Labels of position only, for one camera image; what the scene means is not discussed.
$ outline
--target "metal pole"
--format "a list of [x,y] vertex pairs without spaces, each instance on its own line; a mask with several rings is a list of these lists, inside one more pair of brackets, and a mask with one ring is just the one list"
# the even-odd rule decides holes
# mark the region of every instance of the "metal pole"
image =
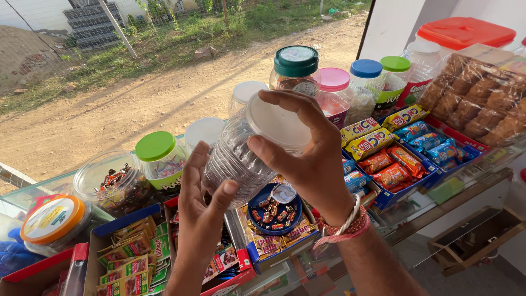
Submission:
[[225,14],[225,24],[228,28],[228,13],[227,13],[227,2],[226,0],[223,0],[223,13]]
[[104,12],[109,17],[109,20],[112,22],[113,28],[117,33],[119,34],[120,38],[123,40],[124,44],[128,48],[128,51],[131,53],[133,58],[137,58],[137,54],[135,54],[135,51],[130,45],[130,42],[128,42],[128,39],[126,39],[126,36],[124,36],[123,31],[120,29],[119,24],[115,21],[115,19],[112,16],[112,13],[109,11],[108,6],[106,6],[106,3],[104,3],[104,0],[99,1],[100,5],[102,6],[102,9],[104,9]]

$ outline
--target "plastic wrap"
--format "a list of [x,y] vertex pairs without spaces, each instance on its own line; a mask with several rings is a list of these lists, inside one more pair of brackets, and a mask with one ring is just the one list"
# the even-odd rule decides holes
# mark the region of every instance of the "plastic wrap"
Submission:
[[444,58],[417,102],[431,116],[491,147],[526,136],[526,59],[481,44]]

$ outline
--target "staircase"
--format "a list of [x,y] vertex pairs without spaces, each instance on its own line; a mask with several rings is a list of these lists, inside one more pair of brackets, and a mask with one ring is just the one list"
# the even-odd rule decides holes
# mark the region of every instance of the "staircase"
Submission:
[[[117,24],[124,27],[115,2],[109,2],[107,6]],[[68,9],[63,13],[73,28],[73,36],[77,39],[77,47],[81,51],[95,50],[121,42],[113,33],[113,25],[100,4]]]

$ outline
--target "orange lid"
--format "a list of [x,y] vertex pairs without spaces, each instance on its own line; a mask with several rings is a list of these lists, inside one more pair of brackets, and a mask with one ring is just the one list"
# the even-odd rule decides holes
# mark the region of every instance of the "orange lid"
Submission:
[[76,196],[60,194],[41,205],[24,221],[20,236],[33,244],[56,241],[80,222],[84,210],[84,202]]
[[500,47],[513,41],[517,32],[472,17],[450,17],[426,23],[418,36],[459,51],[476,43]]

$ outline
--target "dirt road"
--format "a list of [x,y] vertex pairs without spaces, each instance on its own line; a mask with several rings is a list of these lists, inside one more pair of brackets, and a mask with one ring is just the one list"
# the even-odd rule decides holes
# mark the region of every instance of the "dirt road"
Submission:
[[36,110],[0,117],[0,161],[38,181],[79,168],[105,150],[133,150],[141,137],[174,135],[201,117],[228,117],[232,89],[247,80],[268,82],[277,49],[320,44],[320,67],[348,69],[356,58],[366,14],[312,32],[253,44],[247,51],[188,68],[124,80]]

